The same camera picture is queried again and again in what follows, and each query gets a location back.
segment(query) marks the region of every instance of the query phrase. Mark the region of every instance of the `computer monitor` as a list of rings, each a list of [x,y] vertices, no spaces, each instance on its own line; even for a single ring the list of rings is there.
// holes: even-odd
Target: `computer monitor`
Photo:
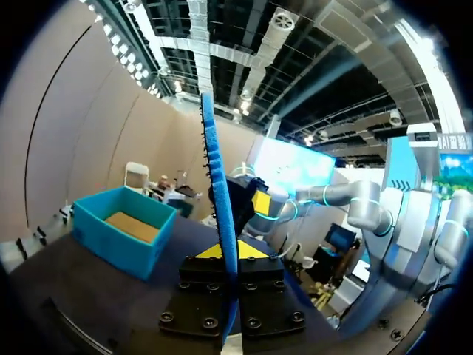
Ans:
[[[355,236],[356,233],[354,231],[350,231],[338,224],[332,223],[332,226],[325,237],[325,241],[332,245],[337,252],[345,254],[355,241]]]

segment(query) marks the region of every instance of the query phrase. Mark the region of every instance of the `black metal plate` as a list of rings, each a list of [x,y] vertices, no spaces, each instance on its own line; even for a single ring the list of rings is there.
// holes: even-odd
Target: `black metal plate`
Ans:
[[[158,331],[136,330],[130,334],[127,342],[120,345],[117,354],[120,355],[189,355],[220,354],[221,343],[211,339],[182,337],[173,334],[164,334]]]
[[[304,314],[281,286],[265,283],[257,284],[255,291],[242,290],[239,304],[242,333],[246,337],[287,334],[305,328]]]
[[[239,261],[239,281],[252,283],[259,280],[282,280],[284,266],[278,257],[248,258]]]
[[[179,268],[181,282],[221,283],[228,278],[223,259],[187,257]]]
[[[169,321],[160,319],[160,328],[173,333],[199,337],[218,337],[223,326],[222,295],[178,291],[166,307]],[[205,320],[214,320],[214,327],[206,327]]]

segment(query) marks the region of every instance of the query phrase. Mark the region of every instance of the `yellow triangle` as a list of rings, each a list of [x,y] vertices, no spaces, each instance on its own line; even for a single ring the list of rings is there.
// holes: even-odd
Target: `yellow triangle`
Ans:
[[[248,245],[243,240],[238,240],[238,251],[240,259],[248,259],[249,257],[268,257],[265,253],[262,253],[253,246]],[[222,249],[220,248],[220,244],[215,244],[214,246],[200,253],[196,257],[199,257],[201,259],[207,259],[209,257],[222,257]]]

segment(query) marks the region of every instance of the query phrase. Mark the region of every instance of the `bolt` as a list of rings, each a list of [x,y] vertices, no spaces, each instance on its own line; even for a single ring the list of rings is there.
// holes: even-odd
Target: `bolt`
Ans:
[[[282,280],[274,281],[273,284],[274,284],[274,287],[279,288],[279,289],[286,288],[286,285],[284,284],[284,281]]]
[[[258,285],[255,285],[254,283],[247,283],[245,285],[245,288],[248,290],[248,291],[255,291],[257,288],[258,288]]]
[[[386,329],[388,325],[389,325],[389,319],[380,319],[378,322],[378,328],[380,329]]]
[[[403,331],[395,329],[391,332],[391,340],[394,342],[400,342],[404,338]]]
[[[249,317],[246,326],[250,329],[258,329],[261,327],[261,321],[256,317]]]
[[[160,317],[160,321],[164,323],[172,322],[174,315],[172,312],[163,312]]]
[[[290,320],[294,323],[300,323],[305,321],[304,313],[296,311],[290,316]]]
[[[219,325],[219,321],[212,317],[207,317],[203,320],[202,326],[205,329],[214,329]]]
[[[220,287],[219,287],[217,284],[215,284],[215,283],[209,283],[209,284],[207,285],[207,289],[208,289],[209,291],[216,291],[216,290],[218,290],[219,288],[220,288]]]
[[[180,283],[178,286],[181,290],[184,290],[186,288],[191,287],[191,284],[190,283]]]

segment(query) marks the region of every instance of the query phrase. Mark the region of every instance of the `display screen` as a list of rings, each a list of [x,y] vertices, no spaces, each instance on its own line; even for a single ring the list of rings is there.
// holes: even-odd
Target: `display screen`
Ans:
[[[453,191],[458,189],[473,192],[473,156],[440,154],[440,176],[434,183],[443,200],[452,198]]]
[[[332,223],[325,240],[337,249],[346,253],[355,240],[356,233]]]
[[[335,158],[271,138],[263,140],[253,166],[269,187],[284,189],[290,196],[299,188],[329,184],[334,167]]]

